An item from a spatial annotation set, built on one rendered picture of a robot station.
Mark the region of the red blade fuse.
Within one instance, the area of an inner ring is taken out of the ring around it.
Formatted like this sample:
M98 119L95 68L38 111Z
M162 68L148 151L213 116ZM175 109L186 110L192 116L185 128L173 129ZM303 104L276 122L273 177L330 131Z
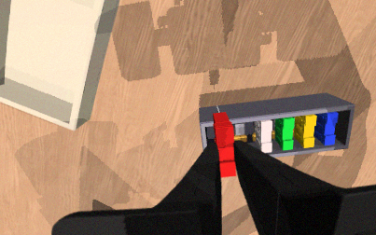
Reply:
M235 176L234 160L234 129L226 112L213 114L215 143L217 144L220 159L221 177Z

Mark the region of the cream open-top tray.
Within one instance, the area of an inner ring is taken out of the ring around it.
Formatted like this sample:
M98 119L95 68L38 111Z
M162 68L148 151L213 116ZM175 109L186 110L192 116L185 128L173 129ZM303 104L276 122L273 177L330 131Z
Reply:
M120 0L0 0L0 102L76 131L91 119Z

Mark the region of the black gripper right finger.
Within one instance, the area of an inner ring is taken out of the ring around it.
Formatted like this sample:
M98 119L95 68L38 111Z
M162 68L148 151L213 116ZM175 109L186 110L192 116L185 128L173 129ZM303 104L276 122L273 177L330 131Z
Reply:
M259 235L356 235L376 229L376 184L333 186L242 140L234 164Z

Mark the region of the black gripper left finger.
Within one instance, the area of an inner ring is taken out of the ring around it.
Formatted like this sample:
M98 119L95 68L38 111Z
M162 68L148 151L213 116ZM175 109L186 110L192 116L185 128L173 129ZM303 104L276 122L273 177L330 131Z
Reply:
M156 206L67 214L51 235L222 235L221 186L218 147L210 143Z

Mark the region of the grey fuse block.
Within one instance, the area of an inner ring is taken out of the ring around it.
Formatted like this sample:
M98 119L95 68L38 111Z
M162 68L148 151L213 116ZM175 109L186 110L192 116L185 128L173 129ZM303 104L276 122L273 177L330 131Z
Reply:
M327 92L283 97L238 104L199 108L202 150L215 142L213 114L226 112L234 136L246 135L247 144L259 150L252 134L256 121L272 120L272 152L278 158L347 149L354 120L355 104Z

